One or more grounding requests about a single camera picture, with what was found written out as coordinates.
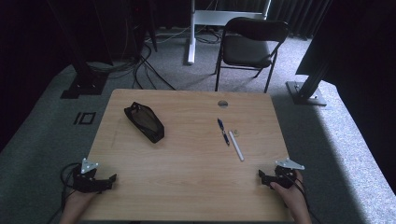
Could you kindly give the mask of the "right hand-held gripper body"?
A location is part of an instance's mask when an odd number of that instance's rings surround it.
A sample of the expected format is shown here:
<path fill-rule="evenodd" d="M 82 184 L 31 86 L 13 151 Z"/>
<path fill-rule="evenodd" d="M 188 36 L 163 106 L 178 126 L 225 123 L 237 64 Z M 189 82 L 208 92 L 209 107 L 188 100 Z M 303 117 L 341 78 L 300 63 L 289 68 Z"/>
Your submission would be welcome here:
<path fill-rule="evenodd" d="M 276 183 L 283 188 L 289 189 L 297 179 L 297 170 L 304 170 L 305 167 L 296 161 L 286 158 L 276 161 Z"/>

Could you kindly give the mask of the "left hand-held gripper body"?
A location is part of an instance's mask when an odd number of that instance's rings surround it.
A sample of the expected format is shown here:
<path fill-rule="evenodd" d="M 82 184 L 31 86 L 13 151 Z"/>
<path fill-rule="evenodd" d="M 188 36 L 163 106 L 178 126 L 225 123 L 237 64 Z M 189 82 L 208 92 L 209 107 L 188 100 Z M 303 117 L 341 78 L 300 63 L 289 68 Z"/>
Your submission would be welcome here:
<path fill-rule="evenodd" d="M 100 185 L 108 185 L 107 180 L 96 180 L 98 163 L 86 158 L 73 169 L 73 189 L 83 192 L 98 192 Z"/>

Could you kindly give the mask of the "white pen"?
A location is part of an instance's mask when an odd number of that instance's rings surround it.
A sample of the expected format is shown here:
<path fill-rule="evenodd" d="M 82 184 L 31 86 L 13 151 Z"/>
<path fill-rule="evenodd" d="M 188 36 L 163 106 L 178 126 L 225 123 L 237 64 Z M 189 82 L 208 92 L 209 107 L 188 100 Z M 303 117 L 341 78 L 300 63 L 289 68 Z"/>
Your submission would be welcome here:
<path fill-rule="evenodd" d="M 229 135 L 230 135 L 230 137 L 232 139 L 232 142 L 233 142 L 233 145 L 234 145 L 234 148 L 235 148 L 235 151 L 236 151 L 236 153 L 238 155 L 239 160 L 240 161 L 244 161 L 245 158 L 244 158 L 244 156 L 242 154 L 242 151 L 241 151 L 241 149 L 240 149 L 240 147 L 239 147 L 239 145 L 238 145 L 238 143 L 237 143 L 237 141 L 236 141 L 236 139 L 235 139 L 235 137 L 233 135 L 233 132 L 229 131 Z"/>

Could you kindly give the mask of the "blue pen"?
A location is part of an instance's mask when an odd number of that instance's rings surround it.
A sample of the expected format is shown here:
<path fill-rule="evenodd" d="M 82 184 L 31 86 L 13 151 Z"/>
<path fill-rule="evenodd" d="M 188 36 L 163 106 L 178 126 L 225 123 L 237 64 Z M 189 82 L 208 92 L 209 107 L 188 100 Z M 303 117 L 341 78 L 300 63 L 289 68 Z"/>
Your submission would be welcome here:
<path fill-rule="evenodd" d="M 225 129 L 224 129 L 224 126 L 223 126 L 223 122 L 219 118 L 217 118 L 217 122 L 218 122 L 218 125 L 219 125 L 220 129 L 221 129 L 221 133 L 222 133 L 222 136 L 224 138 L 224 141 L 227 144 L 227 146 L 229 146 L 230 145 L 230 141 L 228 139 L 227 133 L 225 132 Z"/>

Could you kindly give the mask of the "black pencil case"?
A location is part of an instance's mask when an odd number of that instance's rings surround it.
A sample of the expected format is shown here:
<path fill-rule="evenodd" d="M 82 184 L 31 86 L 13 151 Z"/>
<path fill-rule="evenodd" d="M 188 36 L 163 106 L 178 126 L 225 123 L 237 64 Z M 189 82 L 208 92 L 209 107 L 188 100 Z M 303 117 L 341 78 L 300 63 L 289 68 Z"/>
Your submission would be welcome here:
<path fill-rule="evenodd" d="M 150 142 L 156 144 L 164 138 L 164 126 L 150 107 L 133 102 L 124 113 Z"/>

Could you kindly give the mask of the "person's right hand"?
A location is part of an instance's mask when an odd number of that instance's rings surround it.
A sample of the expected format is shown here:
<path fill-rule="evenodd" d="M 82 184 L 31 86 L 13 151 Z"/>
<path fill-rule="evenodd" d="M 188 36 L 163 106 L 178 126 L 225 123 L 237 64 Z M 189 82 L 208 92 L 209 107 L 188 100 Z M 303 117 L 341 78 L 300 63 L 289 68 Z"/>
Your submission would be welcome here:
<path fill-rule="evenodd" d="M 307 209 L 303 194 L 303 176 L 296 172 L 297 179 L 294 185 L 288 189 L 283 188 L 276 182 L 271 182 L 270 186 L 280 195 L 290 211 L 298 212 Z"/>

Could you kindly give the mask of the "person's left hand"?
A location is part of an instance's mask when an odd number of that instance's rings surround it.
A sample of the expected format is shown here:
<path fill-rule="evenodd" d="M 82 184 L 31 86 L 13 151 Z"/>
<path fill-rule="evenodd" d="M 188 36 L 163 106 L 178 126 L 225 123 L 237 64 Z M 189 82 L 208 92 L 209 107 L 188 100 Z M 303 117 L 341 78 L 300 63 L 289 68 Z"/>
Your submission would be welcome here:
<path fill-rule="evenodd" d="M 80 216 L 90 205 L 95 197 L 94 192 L 83 193 L 79 191 L 73 192 L 66 200 L 64 214 L 68 216 Z"/>

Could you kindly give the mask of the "black stand with grey base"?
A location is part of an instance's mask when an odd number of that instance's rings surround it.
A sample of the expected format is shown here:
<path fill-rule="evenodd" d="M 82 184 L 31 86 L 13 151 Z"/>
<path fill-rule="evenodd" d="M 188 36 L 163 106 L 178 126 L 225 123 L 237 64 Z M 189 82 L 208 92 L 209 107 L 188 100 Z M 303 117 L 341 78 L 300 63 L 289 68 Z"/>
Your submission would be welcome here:
<path fill-rule="evenodd" d="M 325 77 L 329 70 L 328 63 L 322 63 L 312 75 L 309 75 L 305 82 L 287 81 L 286 86 L 290 96 L 296 105 L 318 105 L 326 106 L 318 84 Z"/>

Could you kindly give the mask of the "black stand with square base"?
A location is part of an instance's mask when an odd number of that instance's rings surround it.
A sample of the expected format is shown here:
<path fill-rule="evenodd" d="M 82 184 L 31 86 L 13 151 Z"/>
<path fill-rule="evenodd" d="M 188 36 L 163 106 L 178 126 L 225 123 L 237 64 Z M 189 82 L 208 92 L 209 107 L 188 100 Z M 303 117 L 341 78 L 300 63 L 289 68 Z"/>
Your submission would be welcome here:
<path fill-rule="evenodd" d="M 47 3 L 61 30 L 64 51 L 77 73 L 61 98 L 77 99 L 80 95 L 101 95 L 109 73 L 93 71 L 87 65 L 75 35 L 67 24 L 66 16 L 61 11 L 60 0 L 47 0 Z"/>

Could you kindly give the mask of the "black folding chair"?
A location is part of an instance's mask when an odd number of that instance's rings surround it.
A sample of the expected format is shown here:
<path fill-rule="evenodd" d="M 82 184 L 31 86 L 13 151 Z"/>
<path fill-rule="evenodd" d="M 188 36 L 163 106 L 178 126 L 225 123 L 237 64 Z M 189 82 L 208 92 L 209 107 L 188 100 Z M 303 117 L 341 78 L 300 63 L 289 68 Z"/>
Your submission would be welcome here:
<path fill-rule="evenodd" d="M 290 33 L 285 21 L 267 21 L 237 17 L 229 20 L 222 32 L 216 63 L 215 91 L 219 89 L 220 70 L 241 69 L 256 71 L 270 68 L 264 86 L 267 93 L 276 64 L 278 49 Z"/>

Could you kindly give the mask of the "dark pleated curtain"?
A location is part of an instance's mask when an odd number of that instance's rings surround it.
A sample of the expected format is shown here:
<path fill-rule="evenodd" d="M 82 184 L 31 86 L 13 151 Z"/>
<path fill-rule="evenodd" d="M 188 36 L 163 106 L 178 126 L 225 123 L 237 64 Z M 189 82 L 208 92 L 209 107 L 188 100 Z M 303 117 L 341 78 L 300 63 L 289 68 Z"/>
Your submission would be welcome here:
<path fill-rule="evenodd" d="M 290 37 L 313 38 L 332 0 L 271 0 L 268 20 L 285 21 Z"/>

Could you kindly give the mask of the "white desk frame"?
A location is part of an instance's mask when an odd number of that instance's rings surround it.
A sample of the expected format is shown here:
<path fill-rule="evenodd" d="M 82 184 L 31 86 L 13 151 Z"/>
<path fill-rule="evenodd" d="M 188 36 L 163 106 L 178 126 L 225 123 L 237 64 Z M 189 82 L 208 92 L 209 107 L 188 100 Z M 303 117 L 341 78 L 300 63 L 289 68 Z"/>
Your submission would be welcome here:
<path fill-rule="evenodd" d="M 198 10 L 195 8 L 195 0 L 191 0 L 191 34 L 188 50 L 188 64 L 195 62 L 196 25 L 224 26 L 229 20 L 237 17 L 247 17 L 251 19 L 266 20 L 272 0 L 264 0 L 262 12 L 243 12 L 243 11 L 218 11 L 218 10 Z"/>

